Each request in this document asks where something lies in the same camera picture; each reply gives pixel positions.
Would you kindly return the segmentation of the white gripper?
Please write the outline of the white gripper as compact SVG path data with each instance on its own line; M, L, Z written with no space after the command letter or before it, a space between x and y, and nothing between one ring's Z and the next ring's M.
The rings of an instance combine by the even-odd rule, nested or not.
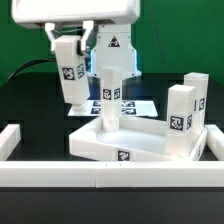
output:
M140 17L140 0L12 0L11 15L23 27L38 28L45 25L51 52L55 51L54 23L72 27L84 21L84 34L78 44L78 53L84 56L94 31L94 22L133 24Z

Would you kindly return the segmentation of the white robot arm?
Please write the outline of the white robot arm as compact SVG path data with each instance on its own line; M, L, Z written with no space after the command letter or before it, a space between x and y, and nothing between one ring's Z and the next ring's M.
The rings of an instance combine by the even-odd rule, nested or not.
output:
M81 52L92 33L90 75L99 78L103 66L122 66L123 79L139 76L131 25L140 17L140 0L12 0L13 20L28 29L43 27L55 51L62 27L82 27Z

